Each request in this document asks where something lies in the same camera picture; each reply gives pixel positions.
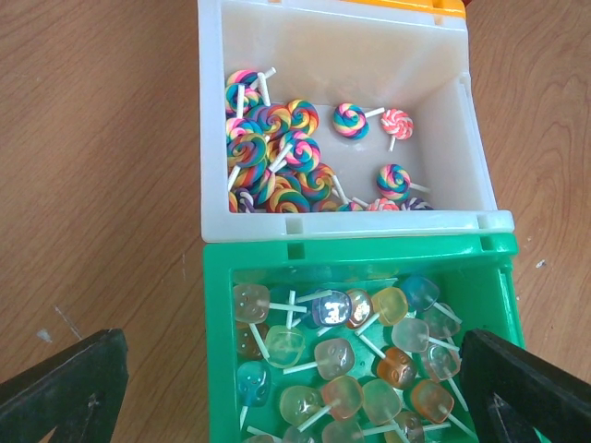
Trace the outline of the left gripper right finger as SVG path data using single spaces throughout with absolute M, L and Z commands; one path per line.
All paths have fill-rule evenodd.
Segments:
M 460 382 L 481 442 L 588 442 L 590 385 L 483 330 L 461 347 Z

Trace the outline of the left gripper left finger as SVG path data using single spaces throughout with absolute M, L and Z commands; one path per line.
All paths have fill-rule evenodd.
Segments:
M 1 440 L 109 442 L 127 382 L 124 332 L 99 330 L 1 384 Z

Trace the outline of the white candy bin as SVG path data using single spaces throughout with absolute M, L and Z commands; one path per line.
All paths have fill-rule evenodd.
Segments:
M 208 242 L 510 233 L 479 134 L 466 18 L 347 1 L 201 1 L 201 233 Z M 345 194 L 379 196 L 379 169 L 409 172 L 428 210 L 233 213 L 224 90 L 240 69 L 272 71 L 271 100 L 320 116 L 320 158 Z

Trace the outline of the orange candy bin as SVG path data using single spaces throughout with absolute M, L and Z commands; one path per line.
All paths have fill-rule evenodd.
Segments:
M 466 17 L 465 3 L 462 0 L 347 0 L 347 2 L 423 12 L 446 17 Z

